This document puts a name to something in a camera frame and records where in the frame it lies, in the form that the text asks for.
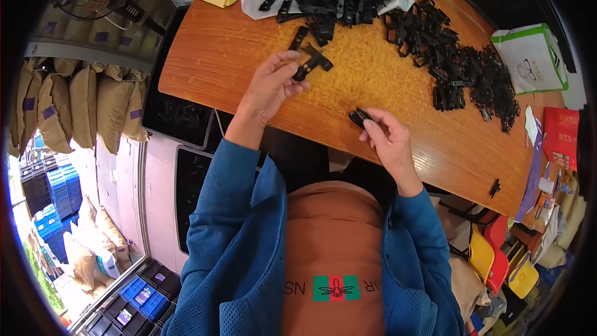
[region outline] person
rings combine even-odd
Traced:
[[[189,217],[162,335],[464,335],[448,243],[390,112],[367,108],[360,135],[384,168],[355,159],[325,172],[324,146],[286,146],[255,180],[266,125],[310,87],[292,80],[299,57],[271,55],[238,105]]]

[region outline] stack of sacks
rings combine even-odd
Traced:
[[[84,202],[84,205],[79,210],[79,228],[85,232],[92,231],[93,234],[98,234],[99,231],[105,236],[113,245],[112,248],[112,245],[106,243],[105,248],[114,252],[118,271],[120,273],[124,272],[124,270],[131,266],[127,240],[120,233],[114,222],[112,222],[106,209],[100,206],[99,211],[97,211],[91,200],[89,198],[86,199],[87,202]]]

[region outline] black plastic part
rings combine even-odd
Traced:
[[[169,301],[172,301],[180,293],[180,276],[168,270],[168,268],[156,260],[147,266],[139,277],[149,283]]]
[[[131,315],[124,325],[118,320],[118,315],[123,310],[127,310]],[[115,297],[101,312],[126,336],[147,336],[153,329],[153,323],[120,295]]]
[[[308,27],[306,27],[306,26],[299,27],[297,30],[297,33],[294,36],[292,43],[290,43],[290,47],[288,47],[288,50],[298,51],[301,43],[303,42],[303,39],[307,36],[308,33],[309,33]]]
[[[272,5],[276,2],[276,0],[265,0],[260,6],[259,11],[267,12],[272,9]]]
[[[350,118],[351,121],[354,122],[355,125],[359,126],[362,130],[365,129],[365,126],[363,125],[363,121],[371,119],[371,116],[369,114],[367,114],[366,111],[364,111],[363,109],[361,109],[359,107],[357,107],[355,110],[351,111],[348,114],[348,117]]]

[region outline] black plastic crate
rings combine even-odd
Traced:
[[[138,275],[170,301],[180,293],[180,276],[155,260]]]
[[[170,307],[168,308],[168,310],[166,310],[164,315],[162,315],[162,317],[157,321],[158,326],[163,328],[164,325],[166,324],[166,320],[170,319],[170,317],[172,316],[172,314],[174,314],[175,311],[176,311],[176,304],[175,303],[170,304]]]
[[[86,325],[85,330],[90,336],[125,336],[125,334],[102,313],[95,314],[95,317],[91,322]]]
[[[21,179],[21,182],[23,184],[23,193],[25,194],[27,205],[32,215],[52,203],[49,195],[48,178],[45,172],[42,171],[41,174],[27,178],[26,180]]]
[[[153,329],[153,323],[120,295],[101,312],[126,336],[148,336]]]

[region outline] stacked crates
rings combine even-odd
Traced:
[[[83,202],[79,174],[68,164],[47,173],[47,178],[50,198],[58,217],[66,220],[79,211]]]

